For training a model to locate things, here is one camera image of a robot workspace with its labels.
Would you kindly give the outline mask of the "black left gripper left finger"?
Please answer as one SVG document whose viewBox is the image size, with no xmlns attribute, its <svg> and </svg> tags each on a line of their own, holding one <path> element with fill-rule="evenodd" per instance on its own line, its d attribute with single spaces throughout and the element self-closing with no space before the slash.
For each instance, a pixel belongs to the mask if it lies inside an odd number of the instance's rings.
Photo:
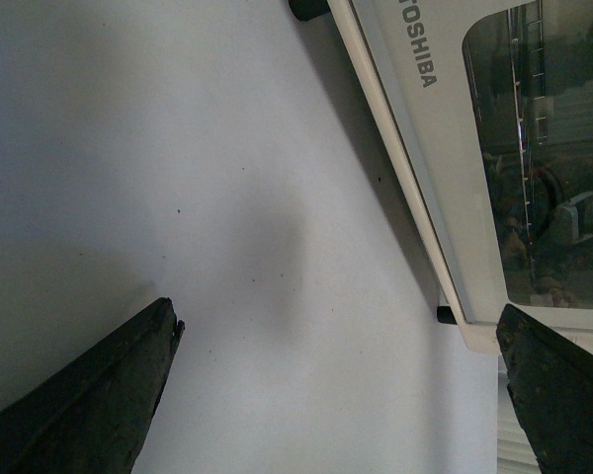
<svg viewBox="0 0 593 474">
<path fill-rule="evenodd" d="M 0 412 L 0 473 L 129 473 L 185 324 L 162 297 Z"/>
</svg>

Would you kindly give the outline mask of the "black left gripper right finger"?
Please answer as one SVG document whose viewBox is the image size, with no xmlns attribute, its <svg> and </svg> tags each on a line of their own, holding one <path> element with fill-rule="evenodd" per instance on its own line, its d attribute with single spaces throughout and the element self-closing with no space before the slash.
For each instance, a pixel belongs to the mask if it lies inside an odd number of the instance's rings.
<svg viewBox="0 0 593 474">
<path fill-rule="evenodd" d="M 496 338 L 540 470 L 593 473 L 593 355 L 511 304 Z"/>
</svg>

